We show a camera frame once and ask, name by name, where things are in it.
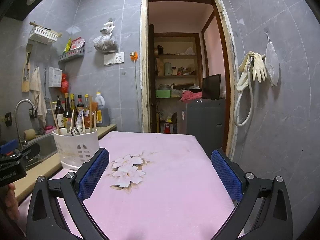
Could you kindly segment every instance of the sink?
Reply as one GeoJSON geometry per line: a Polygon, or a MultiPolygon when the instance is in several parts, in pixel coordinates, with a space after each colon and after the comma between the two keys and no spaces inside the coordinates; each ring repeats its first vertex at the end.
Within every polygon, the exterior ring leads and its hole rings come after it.
{"type": "Polygon", "coordinates": [[[52,132],[29,141],[27,146],[33,143],[39,144],[40,153],[26,163],[26,170],[33,168],[37,164],[43,162],[44,160],[58,152],[52,132]]]}

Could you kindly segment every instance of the kitchen counter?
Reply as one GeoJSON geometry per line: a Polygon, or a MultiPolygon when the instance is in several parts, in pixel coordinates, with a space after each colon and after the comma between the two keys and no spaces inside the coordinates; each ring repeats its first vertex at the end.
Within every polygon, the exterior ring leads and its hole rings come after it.
{"type": "MultiPolygon", "coordinates": [[[[99,140],[104,137],[108,132],[116,130],[116,125],[111,124],[107,127],[97,127],[99,140]]],[[[18,202],[21,202],[25,197],[27,197],[33,190],[36,179],[44,175],[49,178],[52,174],[57,172],[62,168],[60,162],[60,156],[55,153],[42,163],[39,163],[34,168],[27,171],[26,177],[17,180],[14,184],[16,185],[15,195],[18,202]]]]}

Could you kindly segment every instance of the blue object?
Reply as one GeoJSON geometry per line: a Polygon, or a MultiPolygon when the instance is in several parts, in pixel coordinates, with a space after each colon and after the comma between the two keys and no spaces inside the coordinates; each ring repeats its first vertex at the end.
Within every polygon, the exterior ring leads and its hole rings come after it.
{"type": "Polygon", "coordinates": [[[7,154],[18,148],[18,140],[12,140],[0,146],[0,154],[7,154]]]}
{"type": "Polygon", "coordinates": [[[79,183],[78,198],[81,202],[91,196],[108,164],[109,152],[104,149],[79,183]]]}
{"type": "Polygon", "coordinates": [[[217,150],[212,152],[211,162],[231,199],[240,202],[243,197],[242,183],[217,150]]]}

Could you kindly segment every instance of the curved metal faucet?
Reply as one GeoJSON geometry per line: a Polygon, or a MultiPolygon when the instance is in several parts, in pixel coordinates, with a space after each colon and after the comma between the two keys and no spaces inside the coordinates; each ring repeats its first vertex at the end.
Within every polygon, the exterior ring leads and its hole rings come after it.
{"type": "Polygon", "coordinates": [[[18,108],[23,102],[29,103],[33,107],[33,109],[36,110],[35,104],[29,99],[20,100],[16,105],[16,109],[14,110],[14,119],[15,119],[15,122],[16,122],[18,141],[19,141],[19,145],[20,145],[21,148],[23,148],[23,146],[27,145],[27,143],[28,143],[26,140],[21,140],[20,133],[19,133],[19,125],[18,125],[18,108]]]}

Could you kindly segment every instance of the human hand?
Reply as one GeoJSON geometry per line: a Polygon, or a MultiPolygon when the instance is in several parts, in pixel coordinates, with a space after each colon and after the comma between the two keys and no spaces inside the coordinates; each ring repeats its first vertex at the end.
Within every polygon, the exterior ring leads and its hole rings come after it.
{"type": "Polygon", "coordinates": [[[14,194],[14,191],[16,189],[16,186],[13,183],[10,183],[8,185],[8,193],[4,198],[4,203],[7,206],[7,215],[12,219],[12,220],[18,220],[20,217],[19,209],[18,209],[18,201],[16,199],[16,196],[14,194]]]}

